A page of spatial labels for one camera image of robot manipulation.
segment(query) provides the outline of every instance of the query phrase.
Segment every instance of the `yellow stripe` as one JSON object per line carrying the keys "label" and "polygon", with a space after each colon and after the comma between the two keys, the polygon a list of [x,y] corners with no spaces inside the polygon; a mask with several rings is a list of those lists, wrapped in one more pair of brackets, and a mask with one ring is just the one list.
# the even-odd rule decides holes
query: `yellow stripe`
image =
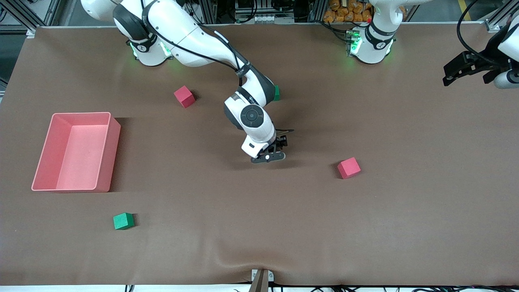
{"label": "yellow stripe", "polygon": [[[463,13],[463,11],[465,11],[465,9],[467,8],[467,4],[465,3],[465,0],[458,0],[458,3],[459,3],[459,8],[461,8],[461,13]],[[465,21],[471,21],[472,20],[470,18],[470,14],[468,12],[465,15],[464,19],[465,19]]]}

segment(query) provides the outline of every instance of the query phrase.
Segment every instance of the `brown tabletop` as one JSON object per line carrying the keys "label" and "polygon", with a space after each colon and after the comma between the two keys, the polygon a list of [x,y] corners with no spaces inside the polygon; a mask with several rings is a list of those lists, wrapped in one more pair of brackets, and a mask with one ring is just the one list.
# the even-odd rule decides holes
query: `brown tabletop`
{"label": "brown tabletop", "polygon": [[[39,29],[0,111],[0,283],[519,284],[519,94],[443,87],[455,25],[403,25],[380,64],[320,25],[218,29],[280,86],[285,161],[252,165],[220,64],[145,67],[115,29]],[[469,44],[491,36],[464,25]],[[198,96],[184,109],[173,92]],[[51,115],[122,125],[110,193],[31,191]],[[362,172],[338,179],[339,161]],[[114,230],[112,217],[138,226]]]}

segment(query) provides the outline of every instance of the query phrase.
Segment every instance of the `pink cube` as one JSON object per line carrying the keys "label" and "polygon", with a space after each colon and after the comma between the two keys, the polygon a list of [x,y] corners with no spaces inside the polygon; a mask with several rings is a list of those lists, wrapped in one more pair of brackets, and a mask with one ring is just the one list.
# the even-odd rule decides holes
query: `pink cube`
{"label": "pink cube", "polygon": [[175,97],[184,108],[195,103],[195,97],[185,86],[182,86],[179,90],[175,91]]}
{"label": "pink cube", "polygon": [[360,172],[359,164],[355,157],[346,159],[337,166],[343,179],[350,178]]}
{"label": "pink cube", "polygon": [[56,113],[32,190],[102,193],[110,189],[121,125],[110,113]]}

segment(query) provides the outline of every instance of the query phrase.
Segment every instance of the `green block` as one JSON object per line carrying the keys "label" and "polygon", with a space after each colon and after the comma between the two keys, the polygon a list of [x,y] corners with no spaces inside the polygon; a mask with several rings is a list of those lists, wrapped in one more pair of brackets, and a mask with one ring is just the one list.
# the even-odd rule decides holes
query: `green block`
{"label": "green block", "polygon": [[279,100],[279,86],[275,86],[276,87],[276,94],[274,95],[274,101],[278,101]]}
{"label": "green block", "polygon": [[130,213],[122,213],[114,216],[114,228],[116,230],[124,230],[135,226],[133,216]]}

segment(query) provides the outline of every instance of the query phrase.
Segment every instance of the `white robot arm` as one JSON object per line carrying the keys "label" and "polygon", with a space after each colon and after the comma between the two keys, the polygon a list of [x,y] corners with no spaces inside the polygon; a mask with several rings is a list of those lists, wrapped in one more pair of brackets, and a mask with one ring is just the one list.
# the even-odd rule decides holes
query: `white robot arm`
{"label": "white robot arm", "polygon": [[[247,134],[241,148],[253,163],[285,158],[281,150],[286,146],[286,136],[278,137],[263,109],[274,99],[274,84],[222,35],[213,30],[214,37],[202,30],[174,0],[123,0],[113,10],[113,17],[144,65],[159,65],[171,54],[189,67],[218,62],[233,68],[240,86],[225,101],[224,113]],[[243,77],[247,81],[242,85]]]}
{"label": "white robot arm", "polygon": [[400,6],[418,5],[432,0],[370,0],[375,8],[373,20],[356,31],[350,47],[350,54],[361,62],[376,64],[389,54],[394,34],[402,23],[403,13]]}
{"label": "white robot arm", "polygon": [[512,13],[508,24],[490,38],[484,50],[476,52],[464,41],[462,44],[468,51],[463,51],[443,66],[444,86],[463,76],[489,71],[483,75],[485,84],[493,81],[500,89],[519,88],[519,11]]}

